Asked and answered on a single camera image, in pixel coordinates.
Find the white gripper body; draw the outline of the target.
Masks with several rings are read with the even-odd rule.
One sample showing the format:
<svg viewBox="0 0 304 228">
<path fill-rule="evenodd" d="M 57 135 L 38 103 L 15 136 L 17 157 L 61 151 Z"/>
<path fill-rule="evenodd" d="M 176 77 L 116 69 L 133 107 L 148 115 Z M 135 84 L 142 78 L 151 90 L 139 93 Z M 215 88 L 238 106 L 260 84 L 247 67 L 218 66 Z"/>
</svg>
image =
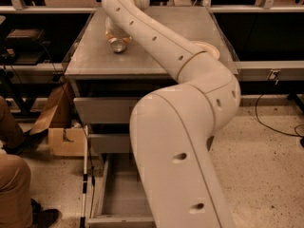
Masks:
<svg viewBox="0 0 304 228">
<path fill-rule="evenodd" d="M 116 38 L 130 37 L 122 28 L 117 26 L 109 17 L 105 19 L 105 33 L 111 33 Z"/>
</svg>

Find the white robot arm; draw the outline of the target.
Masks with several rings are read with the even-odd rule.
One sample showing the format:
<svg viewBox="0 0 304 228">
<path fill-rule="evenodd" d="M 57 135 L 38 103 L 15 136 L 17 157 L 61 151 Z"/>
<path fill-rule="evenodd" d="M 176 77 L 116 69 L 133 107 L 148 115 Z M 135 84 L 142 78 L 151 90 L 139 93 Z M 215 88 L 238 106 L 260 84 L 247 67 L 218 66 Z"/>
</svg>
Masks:
<svg viewBox="0 0 304 228">
<path fill-rule="evenodd" d="M 157 228 L 236 228 L 208 142 L 238 111 L 236 76 L 201 47 L 145 13 L 149 0 L 102 0 L 114 25 L 175 80 L 141 98 L 130 140 Z"/>
</svg>

